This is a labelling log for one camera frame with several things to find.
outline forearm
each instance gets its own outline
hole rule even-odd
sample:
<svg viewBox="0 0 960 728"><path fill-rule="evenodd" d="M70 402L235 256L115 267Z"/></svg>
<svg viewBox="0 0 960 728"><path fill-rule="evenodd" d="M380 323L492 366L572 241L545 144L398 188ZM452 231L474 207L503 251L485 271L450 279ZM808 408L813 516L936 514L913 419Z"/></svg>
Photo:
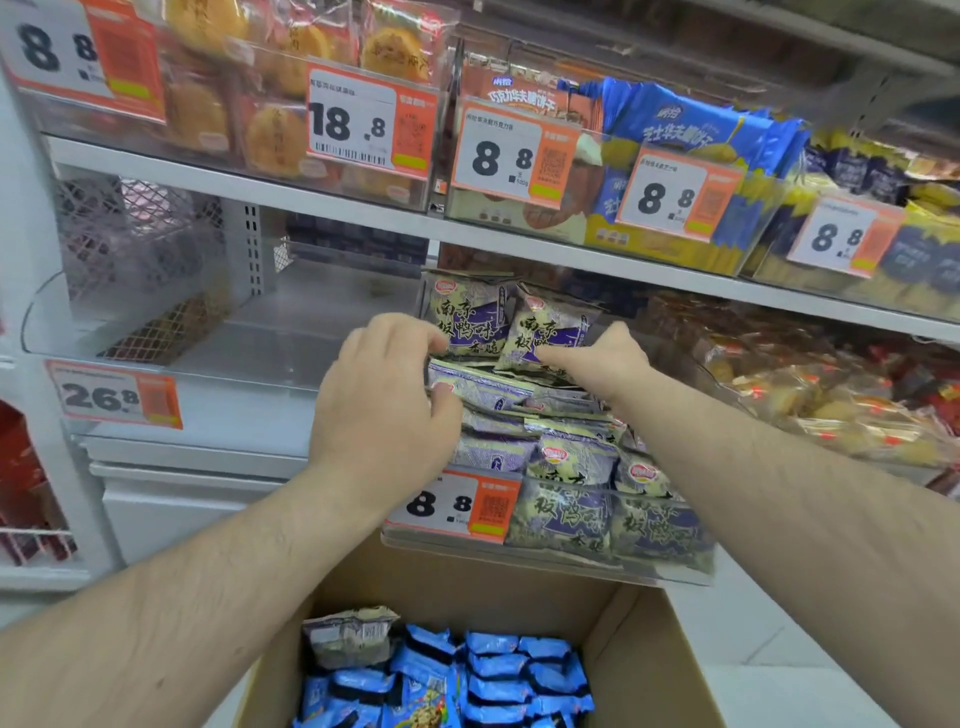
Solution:
<svg viewBox="0 0 960 728"><path fill-rule="evenodd" d="M736 561L903 725L960 715L960 508L646 370L618 405Z"/></svg>
<svg viewBox="0 0 960 728"><path fill-rule="evenodd" d="M377 525L311 467L190 540L0 633L4 725L199 726Z"/></svg>

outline finger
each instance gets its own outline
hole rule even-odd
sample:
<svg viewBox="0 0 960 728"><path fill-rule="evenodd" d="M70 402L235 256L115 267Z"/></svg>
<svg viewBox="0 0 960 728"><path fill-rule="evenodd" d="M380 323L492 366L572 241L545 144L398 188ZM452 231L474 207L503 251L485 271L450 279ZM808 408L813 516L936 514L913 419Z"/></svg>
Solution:
<svg viewBox="0 0 960 728"><path fill-rule="evenodd" d="M360 337L363 336L363 331L361 328L355 328L349 333L340 347L340 353L337 355L338 361L349 361L354 357L357 347L360 346Z"/></svg>
<svg viewBox="0 0 960 728"><path fill-rule="evenodd" d="M418 369L429 353L446 351L446 335L433 324L414 318L397 322L390 333L387 356L401 364L410 364Z"/></svg>
<svg viewBox="0 0 960 728"><path fill-rule="evenodd" d="M446 465L453 456L453 451L460 441L460 422L464 416L464 404L445 386L434 387L431 391L430 429L432 441L436 444L436 452L440 467Z"/></svg>

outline qr code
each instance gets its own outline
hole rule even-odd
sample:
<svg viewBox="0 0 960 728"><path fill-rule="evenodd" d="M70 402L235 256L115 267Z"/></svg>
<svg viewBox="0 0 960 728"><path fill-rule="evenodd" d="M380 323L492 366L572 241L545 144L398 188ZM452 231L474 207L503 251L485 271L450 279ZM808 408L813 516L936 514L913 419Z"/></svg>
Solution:
<svg viewBox="0 0 960 728"><path fill-rule="evenodd" d="M559 185L564 179L565 168L566 152L564 150L543 150L543 158L540 161L540 176L544 180Z"/></svg>

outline chocolate waffle cookie package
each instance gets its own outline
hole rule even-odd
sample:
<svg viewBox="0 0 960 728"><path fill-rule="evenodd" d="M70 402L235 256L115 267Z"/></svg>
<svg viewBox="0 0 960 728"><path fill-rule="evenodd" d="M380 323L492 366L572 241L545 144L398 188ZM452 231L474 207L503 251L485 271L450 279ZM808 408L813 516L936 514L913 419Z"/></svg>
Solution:
<svg viewBox="0 0 960 728"><path fill-rule="evenodd" d="M583 129L577 139L560 207L504 199L451 185L447 216L582 244L587 234L587 214L600 192L604 177L600 102L559 90L555 83L537 83L530 80L529 75L506 75L499 71L489 65L465 62L461 98L481 99L548 119L570 122ZM455 129L460 128L461 113L458 110Z"/></svg>

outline blue snack package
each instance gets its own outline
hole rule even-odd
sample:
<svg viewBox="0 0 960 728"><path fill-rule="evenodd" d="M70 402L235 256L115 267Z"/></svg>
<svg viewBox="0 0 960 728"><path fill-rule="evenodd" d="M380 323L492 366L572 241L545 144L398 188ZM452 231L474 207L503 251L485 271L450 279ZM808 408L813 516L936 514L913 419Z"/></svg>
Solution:
<svg viewBox="0 0 960 728"><path fill-rule="evenodd" d="M480 726L507 726L523 725L527 717L526 705L472 705L464 706L464 728L479 728Z"/></svg>
<svg viewBox="0 0 960 728"><path fill-rule="evenodd" d="M470 653L470 669L478 677L485 680L503 680L518 677L523 671L523 666L530 659L521 652L514 652L509 655L492 655L483 657Z"/></svg>
<svg viewBox="0 0 960 728"><path fill-rule="evenodd" d="M520 652L541 662L561 662L570 651L570 643L555 637L521 637Z"/></svg>
<svg viewBox="0 0 960 728"><path fill-rule="evenodd" d="M504 655L515 652L520 642L516 635L489 635L467 632L467 649L474 655Z"/></svg>
<svg viewBox="0 0 960 728"><path fill-rule="evenodd" d="M421 683L404 675L402 680L400 704L383 709L381 728L460 728L456 678L431 677Z"/></svg>
<svg viewBox="0 0 960 728"><path fill-rule="evenodd" d="M300 718L309 720L324 711L329 685L329 675L308 675L303 680L303 702L300 706Z"/></svg>
<svg viewBox="0 0 960 728"><path fill-rule="evenodd" d="M484 680L476 675L470 676L468 690L467 700L473 705L518 705L533 693L522 680Z"/></svg>

